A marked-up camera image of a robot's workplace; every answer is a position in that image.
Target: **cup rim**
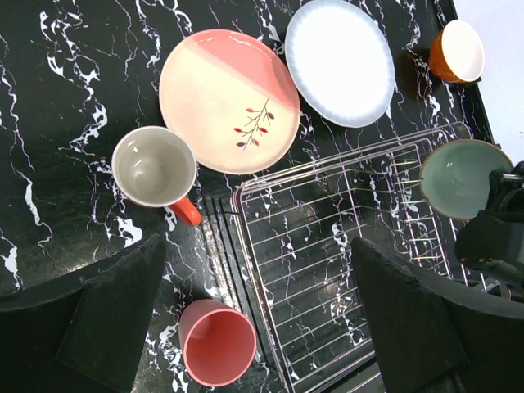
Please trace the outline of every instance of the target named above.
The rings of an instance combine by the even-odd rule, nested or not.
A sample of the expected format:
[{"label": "cup rim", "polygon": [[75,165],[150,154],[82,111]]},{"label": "cup rim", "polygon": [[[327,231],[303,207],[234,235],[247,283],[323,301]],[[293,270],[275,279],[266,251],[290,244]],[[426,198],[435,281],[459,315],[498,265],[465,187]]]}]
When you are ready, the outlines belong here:
[{"label": "cup rim", "polygon": [[419,184],[419,188],[420,188],[420,192],[422,193],[422,196],[424,197],[424,199],[427,201],[427,203],[431,206],[432,209],[436,210],[437,213],[441,214],[441,215],[444,215],[445,217],[448,217],[450,219],[457,219],[457,220],[464,220],[464,221],[468,221],[470,220],[471,218],[469,217],[458,217],[458,216],[453,216],[453,215],[449,215],[447,213],[445,213],[444,211],[442,211],[441,209],[435,207],[431,202],[430,202],[430,198],[426,195],[426,193],[424,192],[424,187],[422,186],[422,181],[424,180],[424,177],[422,176],[422,174],[424,173],[424,168],[426,168],[426,164],[427,162],[429,161],[429,159],[434,155],[436,154],[440,149],[442,149],[443,147],[446,147],[452,143],[462,143],[462,142],[474,142],[474,143],[480,143],[480,144],[484,144],[484,145],[487,145],[488,147],[490,148],[493,148],[495,149],[498,153],[501,154],[502,157],[504,157],[506,159],[506,161],[509,163],[510,166],[513,167],[513,162],[511,161],[511,159],[508,157],[508,155],[506,153],[504,153],[504,151],[497,147],[496,145],[494,145],[493,143],[490,143],[490,142],[486,142],[486,141],[481,141],[480,139],[455,139],[453,141],[450,141],[450,142],[447,142],[445,143],[444,145],[442,146],[438,146],[437,149],[435,149],[434,151],[432,151],[430,153],[430,155],[424,160],[424,162],[422,163],[422,167],[420,168],[420,175],[419,175],[419,178],[420,178],[420,184]]},{"label": "cup rim", "polygon": [[[192,180],[191,182],[189,183],[190,186],[188,187],[188,189],[183,193],[183,195],[179,198],[174,198],[173,200],[170,200],[168,203],[148,203],[148,202],[145,202],[145,201],[142,201],[142,200],[139,200],[137,198],[135,198],[134,196],[130,196],[127,191],[125,190],[125,187],[123,187],[123,184],[122,182],[119,180],[119,176],[116,176],[115,175],[115,168],[116,168],[116,152],[122,147],[122,145],[124,144],[124,142],[131,136],[133,136],[134,134],[136,133],[143,133],[143,132],[146,132],[147,130],[149,129],[160,129],[162,132],[168,132],[170,135],[174,135],[176,138],[180,139],[187,147],[187,149],[189,150],[189,153],[191,154],[191,158],[192,158],[192,162],[193,162],[193,174],[192,174]],[[189,144],[186,142],[186,140],[184,140],[184,138],[182,138],[180,135],[178,135],[177,133],[175,133],[175,131],[171,130],[171,129],[168,129],[166,127],[163,127],[161,125],[144,125],[142,127],[138,127],[137,129],[133,129],[131,131],[129,131],[128,133],[126,133],[119,141],[118,143],[116,144],[115,146],[115,149],[113,149],[113,154],[111,156],[111,172],[112,172],[112,175],[113,175],[113,179],[115,180],[115,183],[116,183],[116,186],[118,187],[118,189],[120,190],[120,192],[122,192],[126,198],[128,198],[130,201],[132,201],[133,203],[137,204],[137,205],[140,205],[140,206],[145,206],[145,207],[166,207],[166,206],[169,206],[169,205],[172,205],[180,200],[182,200],[188,193],[189,193],[189,190],[192,189],[193,187],[193,184],[195,183],[195,180],[197,179],[197,160],[195,159],[195,155],[191,149],[191,147],[189,146]]]},{"label": "cup rim", "polygon": [[[253,353],[251,354],[250,356],[250,361],[249,363],[246,364],[246,366],[242,369],[241,372],[238,373],[238,375],[235,376],[235,378],[232,380],[232,381],[227,381],[227,382],[223,382],[223,383],[217,383],[217,384],[209,384],[209,382],[205,382],[205,381],[202,381],[199,377],[197,377],[194,372],[191,370],[191,367],[189,367],[189,364],[188,364],[188,361],[187,361],[187,345],[189,343],[189,340],[191,339],[191,335],[193,333],[193,331],[197,328],[197,326],[202,322],[204,321],[205,319],[209,318],[211,315],[214,315],[214,314],[218,314],[218,313],[230,313],[230,314],[235,314],[236,316],[240,317],[241,319],[244,320],[244,322],[247,324],[247,326],[250,327],[250,331],[252,333],[252,336],[253,336]],[[211,310],[209,313],[205,314],[205,315],[202,315],[192,326],[191,328],[189,329],[189,331],[187,332],[187,335],[186,335],[186,339],[183,343],[183,348],[182,348],[182,356],[183,356],[183,362],[184,364],[186,365],[186,369],[187,369],[187,372],[189,373],[189,375],[191,375],[191,377],[197,381],[198,383],[204,385],[204,386],[212,386],[212,387],[221,387],[221,386],[226,386],[226,385],[229,385],[230,383],[236,381],[239,377],[241,377],[242,375],[244,375],[244,373],[247,371],[247,369],[251,366],[251,362],[253,361],[253,358],[255,357],[255,353],[256,353],[256,332],[255,332],[255,328],[253,327],[253,323],[249,320],[249,318],[247,316],[245,316],[243,313],[241,313],[240,311],[236,310],[236,309],[232,309],[230,307],[228,308],[220,308],[220,309],[213,309]]]},{"label": "cup rim", "polygon": [[[475,78],[463,78],[462,76],[458,75],[455,72],[455,70],[453,69],[453,67],[451,66],[451,64],[448,62],[447,58],[446,58],[446,50],[445,50],[444,40],[445,40],[445,36],[446,36],[446,29],[447,29],[447,31],[449,33],[448,26],[450,26],[450,25],[462,25],[462,26],[467,27],[468,29],[470,29],[473,32],[473,34],[475,35],[475,39],[477,41],[477,45],[480,47],[481,53],[482,53],[482,64],[481,64],[479,72],[476,74]],[[482,72],[484,71],[484,66],[486,64],[486,52],[484,50],[484,45],[482,44],[481,37],[478,35],[477,31],[475,30],[475,28],[473,26],[471,26],[469,23],[467,23],[464,20],[460,20],[460,19],[452,20],[450,23],[448,23],[446,26],[444,26],[444,29],[442,30],[442,41],[441,41],[440,45],[442,47],[442,56],[444,57],[445,64],[449,67],[449,70],[451,70],[453,75],[455,75],[458,79],[462,80],[463,82],[473,82],[473,81],[479,79],[479,77],[482,75]]]}]

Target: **mug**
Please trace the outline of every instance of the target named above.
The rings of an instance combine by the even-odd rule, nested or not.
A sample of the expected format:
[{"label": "mug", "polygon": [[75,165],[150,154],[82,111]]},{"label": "mug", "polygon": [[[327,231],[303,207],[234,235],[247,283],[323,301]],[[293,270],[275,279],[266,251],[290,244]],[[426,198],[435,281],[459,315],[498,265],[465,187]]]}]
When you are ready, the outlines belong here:
[{"label": "mug", "polygon": [[506,174],[513,170],[511,160],[497,146],[476,139],[452,141],[424,161],[421,191],[439,213],[472,219],[486,208],[493,170]]},{"label": "mug", "polygon": [[156,125],[131,131],[116,145],[111,167],[116,185],[135,204],[169,207],[190,225],[201,222],[186,197],[197,177],[197,161],[173,131]]},{"label": "mug", "polygon": [[463,20],[452,20],[436,36],[429,68],[446,82],[477,80],[484,70],[484,47],[477,32]]},{"label": "mug", "polygon": [[255,358],[251,321],[217,300],[191,303],[180,317],[178,338],[189,375],[204,386],[236,381]]}]

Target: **wire rack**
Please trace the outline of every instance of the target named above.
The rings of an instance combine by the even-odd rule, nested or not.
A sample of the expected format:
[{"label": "wire rack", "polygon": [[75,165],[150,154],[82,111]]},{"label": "wire rack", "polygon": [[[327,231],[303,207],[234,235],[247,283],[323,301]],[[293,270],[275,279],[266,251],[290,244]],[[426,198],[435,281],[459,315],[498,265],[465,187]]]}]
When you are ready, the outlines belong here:
[{"label": "wire rack", "polygon": [[440,217],[418,186],[425,158],[456,138],[469,138],[462,123],[254,178],[233,194],[247,271],[286,391],[321,391],[374,356],[352,275],[354,237],[467,285],[484,284],[447,257],[463,223]]}]

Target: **red handle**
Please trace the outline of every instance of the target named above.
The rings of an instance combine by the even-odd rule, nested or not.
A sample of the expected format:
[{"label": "red handle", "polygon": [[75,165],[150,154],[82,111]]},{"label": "red handle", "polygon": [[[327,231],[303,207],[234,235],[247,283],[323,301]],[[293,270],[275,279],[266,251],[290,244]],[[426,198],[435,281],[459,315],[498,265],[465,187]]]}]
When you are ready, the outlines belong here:
[{"label": "red handle", "polygon": [[200,211],[188,200],[187,196],[175,202],[173,205],[169,205],[169,208],[174,211],[178,217],[193,227],[196,227],[202,221]]}]

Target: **pink plate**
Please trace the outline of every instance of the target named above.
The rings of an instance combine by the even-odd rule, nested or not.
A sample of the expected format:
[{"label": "pink plate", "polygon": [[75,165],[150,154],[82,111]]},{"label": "pink plate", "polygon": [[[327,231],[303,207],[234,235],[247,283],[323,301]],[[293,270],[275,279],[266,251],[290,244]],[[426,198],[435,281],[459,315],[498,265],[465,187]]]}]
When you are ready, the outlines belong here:
[{"label": "pink plate", "polygon": [[225,174],[252,174],[289,150],[300,123],[295,84],[282,61],[249,35],[213,29],[184,39],[160,77],[167,127],[196,160]]}]

